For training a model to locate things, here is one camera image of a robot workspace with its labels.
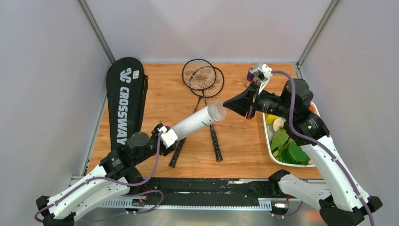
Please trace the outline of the clear plastic tube lid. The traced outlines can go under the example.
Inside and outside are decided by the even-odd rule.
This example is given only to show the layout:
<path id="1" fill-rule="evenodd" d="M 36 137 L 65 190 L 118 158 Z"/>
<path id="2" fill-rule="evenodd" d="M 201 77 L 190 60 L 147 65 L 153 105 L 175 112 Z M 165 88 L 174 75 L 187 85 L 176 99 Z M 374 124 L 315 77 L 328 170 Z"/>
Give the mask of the clear plastic tube lid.
<path id="1" fill-rule="evenodd" d="M 217 100 L 214 104 L 207 106 L 207 112 L 212 121 L 222 121 L 226 117 L 224 100 Z"/>

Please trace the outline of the white shuttlecock tube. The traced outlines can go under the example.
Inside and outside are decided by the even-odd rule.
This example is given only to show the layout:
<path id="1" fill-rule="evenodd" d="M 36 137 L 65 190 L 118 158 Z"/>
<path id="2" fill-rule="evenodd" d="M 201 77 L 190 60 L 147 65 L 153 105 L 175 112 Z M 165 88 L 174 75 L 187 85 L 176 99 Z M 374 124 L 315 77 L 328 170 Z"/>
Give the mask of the white shuttlecock tube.
<path id="1" fill-rule="evenodd" d="M 213 123 L 215 123 L 215 121 L 210 119 L 206 106 L 201 110 L 196 111 L 194 114 L 190 115 L 178 124 L 174 125 L 172 129 L 175 130 L 179 140 L 181 140 L 207 126 L 212 125 Z"/>

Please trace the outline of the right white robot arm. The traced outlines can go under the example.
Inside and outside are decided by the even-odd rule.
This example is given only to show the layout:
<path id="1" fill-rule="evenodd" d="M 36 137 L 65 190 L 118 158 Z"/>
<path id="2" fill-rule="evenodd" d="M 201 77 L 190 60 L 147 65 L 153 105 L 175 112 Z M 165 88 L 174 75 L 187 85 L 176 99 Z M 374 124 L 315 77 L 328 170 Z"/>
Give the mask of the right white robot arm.
<path id="1" fill-rule="evenodd" d="M 325 123 L 310 110 L 312 99 L 307 82 L 292 79 L 280 96 L 261 90 L 260 82 L 252 82 L 223 105 L 247 119 L 257 111 L 285 118 L 288 136 L 309 156 L 326 183 L 326 188 L 310 184 L 282 169 L 269 177 L 271 195 L 300 199 L 318 210 L 329 226 L 357 226 L 380 209 L 382 201 L 370 196 L 353 178 Z"/>

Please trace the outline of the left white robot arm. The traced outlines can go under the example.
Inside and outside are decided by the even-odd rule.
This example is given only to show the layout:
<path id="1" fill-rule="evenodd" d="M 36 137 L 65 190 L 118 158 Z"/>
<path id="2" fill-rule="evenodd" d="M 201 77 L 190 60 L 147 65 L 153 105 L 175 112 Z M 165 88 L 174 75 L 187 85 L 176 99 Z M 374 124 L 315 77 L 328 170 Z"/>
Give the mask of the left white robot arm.
<path id="1" fill-rule="evenodd" d="M 117 139 L 116 149 L 85 177 L 66 190 L 36 200 L 36 221 L 45 226 L 72 226 L 91 210 L 121 195 L 138 195 L 150 177 L 143 178 L 138 164 L 155 156 L 168 155 L 187 137 L 183 128 L 158 124 L 151 135 L 135 132 Z"/>

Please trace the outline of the black badminton racket rear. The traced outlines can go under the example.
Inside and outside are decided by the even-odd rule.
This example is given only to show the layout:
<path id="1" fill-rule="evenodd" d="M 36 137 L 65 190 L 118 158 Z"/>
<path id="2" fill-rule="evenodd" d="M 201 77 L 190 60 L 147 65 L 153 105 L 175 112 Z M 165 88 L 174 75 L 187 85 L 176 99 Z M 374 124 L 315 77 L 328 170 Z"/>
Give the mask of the black badminton racket rear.
<path id="1" fill-rule="evenodd" d="M 201 99 L 204 99 L 205 106 L 207 106 L 206 98 L 214 97 L 221 92 L 224 85 L 224 76 L 220 69 L 211 66 L 202 66 L 201 68 L 196 69 L 195 72 L 190 75 L 190 78 L 188 74 L 188 69 L 186 70 L 184 68 L 184 79 L 187 80 L 188 87 L 190 88 L 192 93 L 199 97 L 193 111 L 193 113 L 195 113 L 198 109 Z M 210 125 L 210 133 L 214 145 L 216 161 L 222 161 L 223 158 L 216 136 L 216 131 L 213 125 Z M 169 163 L 169 167 L 174 168 L 176 166 L 177 159 L 183 148 L 185 140 L 186 138 L 183 138 L 178 142 L 177 150 L 174 152 L 174 155 Z"/>

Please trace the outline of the black badminton racket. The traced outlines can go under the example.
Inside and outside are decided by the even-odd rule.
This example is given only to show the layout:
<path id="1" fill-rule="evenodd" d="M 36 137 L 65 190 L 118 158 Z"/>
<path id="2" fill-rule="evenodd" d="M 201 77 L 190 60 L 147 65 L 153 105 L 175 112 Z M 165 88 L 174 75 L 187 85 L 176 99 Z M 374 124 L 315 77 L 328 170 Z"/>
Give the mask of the black badminton racket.
<path id="1" fill-rule="evenodd" d="M 199 97 L 198 103 L 203 99 L 205 106 L 208 105 L 207 100 L 217 96 L 224 86 L 223 73 L 218 72 L 209 61 L 200 58 L 192 59 L 184 65 L 182 79 L 191 92 Z M 222 119 L 223 114 L 220 108 L 217 104 L 211 107 L 211 115 L 214 121 Z M 223 161 L 216 131 L 212 124 L 210 125 L 210 133 L 216 161 Z"/>
<path id="2" fill-rule="evenodd" d="M 188 74 L 188 69 L 186 70 L 184 68 L 184 79 L 187 80 L 188 87 L 190 88 L 192 93 L 199 97 L 193 111 L 193 113 L 195 113 L 198 109 L 201 99 L 204 99 L 205 106 L 207 106 L 206 98 L 214 97 L 221 92 L 224 85 L 224 76 L 220 69 L 211 66 L 202 66 L 201 68 L 196 69 L 195 72 L 190 75 L 190 78 Z M 216 131 L 213 125 L 210 125 L 210 133 L 214 145 L 216 161 L 222 161 L 223 158 L 216 136 Z M 169 163 L 169 167 L 174 168 L 176 166 L 177 159 L 183 148 L 185 140 L 186 138 L 183 138 L 178 142 L 177 150 L 174 152 L 174 155 Z"/>

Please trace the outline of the black badminton racket front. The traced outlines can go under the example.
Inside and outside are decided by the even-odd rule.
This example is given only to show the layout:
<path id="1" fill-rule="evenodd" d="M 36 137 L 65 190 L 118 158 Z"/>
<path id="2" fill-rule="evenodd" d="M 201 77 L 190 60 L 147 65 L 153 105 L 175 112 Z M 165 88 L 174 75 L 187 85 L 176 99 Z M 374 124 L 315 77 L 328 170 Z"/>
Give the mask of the black badminton racket front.
<path id="1" fill-rule="evenodd" d="M 208 105 L 207 100 L 217 96 L 224 86 L 223 73 L 218 72 L 209 61 L 200 58 L 192 59 L 184 65 L 182 79 L 191 92 L 199 97 L 198 103 L 203 99 L 205 106 Z M 211 107 L 211 115 L 214 121 L 222 119 L 223 114 L 220 108 L 217 104 Z M 216 161 L 223 161 L 216 131 L 212 124 L 210 125 L 210 133 Z"/>

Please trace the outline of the red blue drink can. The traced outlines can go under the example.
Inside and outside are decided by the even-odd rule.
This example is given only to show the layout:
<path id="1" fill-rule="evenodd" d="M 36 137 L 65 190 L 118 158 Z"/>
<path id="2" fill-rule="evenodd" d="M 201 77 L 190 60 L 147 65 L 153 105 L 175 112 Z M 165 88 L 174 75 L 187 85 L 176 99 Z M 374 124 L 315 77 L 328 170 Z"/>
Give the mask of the red blue drink can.
<path id="1" fill-rule="evenodd" d="M 248 73 L 247 73 L 246 81 L 245 81 L 245 86 L 246 87 L 248 87 L 250 85 L 250 83 L 254 80 L 255 76 L 253 75 L 252 70 L 253 70 L 253 67 L 250 67 L 248 69 Z"/>

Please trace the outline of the yellow napa cabbage toy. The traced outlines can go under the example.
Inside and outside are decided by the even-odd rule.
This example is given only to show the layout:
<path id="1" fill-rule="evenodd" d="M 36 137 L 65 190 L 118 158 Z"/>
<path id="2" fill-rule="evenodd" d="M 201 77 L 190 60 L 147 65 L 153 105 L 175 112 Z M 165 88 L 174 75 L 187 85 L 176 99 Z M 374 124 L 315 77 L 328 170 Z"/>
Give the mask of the yellow napa cabbage toy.
<path id="1" fill-rule="evenodd" d="M 266 114 L 266 115 L 265 115 L 266 124 L 272 125 L 272 124 L 274 123 L 274 121 L 275 121 L 276 119 L 278 119 L 278 118 L 279 118 L 278 116 Z"/>

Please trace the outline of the white plastic basin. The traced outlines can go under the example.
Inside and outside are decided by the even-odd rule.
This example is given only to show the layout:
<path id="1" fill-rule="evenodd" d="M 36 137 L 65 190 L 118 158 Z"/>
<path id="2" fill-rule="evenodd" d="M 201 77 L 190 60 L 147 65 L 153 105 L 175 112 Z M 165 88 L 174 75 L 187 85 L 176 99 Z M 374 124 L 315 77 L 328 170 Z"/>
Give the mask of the white plastic basin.
<path id="1" fill-rule="evenodd" d="M 263 113 L 262 114 L 263 117 L 263 127 L 264 127 L 264 133 L 265 133 L 265 139 L 266 139 L 266 145 L 267 145 L 267 149 L 268 149 L 268 155 L 270 157 L 270 159 L 279 165 L 282 166 L 287 166 L 287 167 L 298 167 L 298 168 L 313 168 L 315 167 L 314 164 L 307 164 L 307 165 L 301 165 L 301 164 L 291 164 L 291 163 L 285 163 L 285 162 L 281 162 L 278 159 L 276 159 L 273 155 L 272 155 L 272 150 L 271 150 L 271 140 L 272 137 L 275 134 L 275 131 L 273 129 L 273 125 L 272 124 L 268 124 L 266 122 L 267 119 L 267 114 Z"/>

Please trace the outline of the beige mushroom toy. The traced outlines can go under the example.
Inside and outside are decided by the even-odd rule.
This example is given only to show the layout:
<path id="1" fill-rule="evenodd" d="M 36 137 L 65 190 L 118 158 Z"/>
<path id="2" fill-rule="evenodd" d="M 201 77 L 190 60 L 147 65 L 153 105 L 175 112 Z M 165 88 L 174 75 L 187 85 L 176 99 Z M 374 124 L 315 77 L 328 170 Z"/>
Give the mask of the beige mushroom toy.
<path id="1" fill-rule="evenodd" d="M 277 132 L 279 129 L 283 129 L 285 122 L 286 122 L 286 119 L 284 119 L 284 118 L 275 119 L 273 122 L 273 125 L 272 125 L 274 132 Z"/>

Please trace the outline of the green leaf vegetable toy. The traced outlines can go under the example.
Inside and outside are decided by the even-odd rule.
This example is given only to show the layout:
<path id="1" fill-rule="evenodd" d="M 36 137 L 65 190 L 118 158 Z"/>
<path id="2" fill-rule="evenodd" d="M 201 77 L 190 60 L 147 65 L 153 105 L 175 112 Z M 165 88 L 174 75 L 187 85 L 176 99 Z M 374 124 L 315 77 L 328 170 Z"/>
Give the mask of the green leaf vegetable toy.
<path id="1" fill-rule="evenodd" d="M 310 157 L 288 136 L 285 129 L 275 132 L 270 145 L 272 156 L 279 162 L 294 165 L 309 164 Z"/>

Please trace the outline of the black Crossway racket bag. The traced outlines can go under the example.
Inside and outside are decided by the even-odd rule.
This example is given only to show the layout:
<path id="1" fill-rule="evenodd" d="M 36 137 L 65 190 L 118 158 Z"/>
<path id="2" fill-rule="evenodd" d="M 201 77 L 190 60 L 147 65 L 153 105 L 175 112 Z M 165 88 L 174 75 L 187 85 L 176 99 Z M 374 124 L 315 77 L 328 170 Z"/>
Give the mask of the black Crossway racket bag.
<path id="1" fill-rule="evenodd" d="M 115 61 L 106 76 L 106 91 L 112 150 L 122 148 L 141 130 L 148 77 L 143 64 L 134 57 Z"/>

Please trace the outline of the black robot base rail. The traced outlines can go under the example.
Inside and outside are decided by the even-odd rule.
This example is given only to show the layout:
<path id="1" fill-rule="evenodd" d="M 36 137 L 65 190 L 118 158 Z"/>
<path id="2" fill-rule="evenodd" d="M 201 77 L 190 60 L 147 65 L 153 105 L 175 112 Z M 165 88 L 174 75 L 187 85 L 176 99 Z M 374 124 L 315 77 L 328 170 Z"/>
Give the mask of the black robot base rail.
<path id="1" fill-rule="evenodd" d="M 130 191 L 138 193 L 142 193 L 146 207 L 260 208 L 276 215 L 286 214 L 292 200 L 267 179 L 153 177 Z"/>

